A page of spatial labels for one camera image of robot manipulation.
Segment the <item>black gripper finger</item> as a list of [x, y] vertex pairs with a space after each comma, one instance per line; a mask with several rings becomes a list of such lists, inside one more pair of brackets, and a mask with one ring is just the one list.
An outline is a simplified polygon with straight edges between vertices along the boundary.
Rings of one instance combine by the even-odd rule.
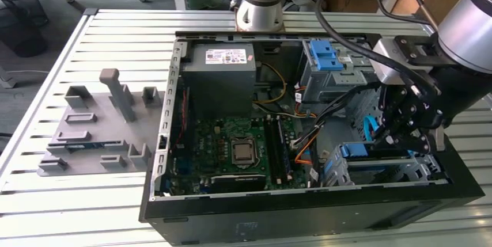
[[426, 104], [409, 91], [408, 106], [412, 116], [409, 117], [409, 125], [412, 126], [412, 134], [395, 142], [399, 149], [410, 150], [421, 154], [429, 154], [437, 151], [437, 143], [432, 131], [442, 124], [442, 114], [438, 110]]
[[389, 146], [402, 141], [412, 134], [409, 117], [412, 112], [408, 106], [408, 92], [404, 86], [383, 85], [378, 99], [378, 108], [382, 111], [381, 125], [374, 132], [375, 146]]

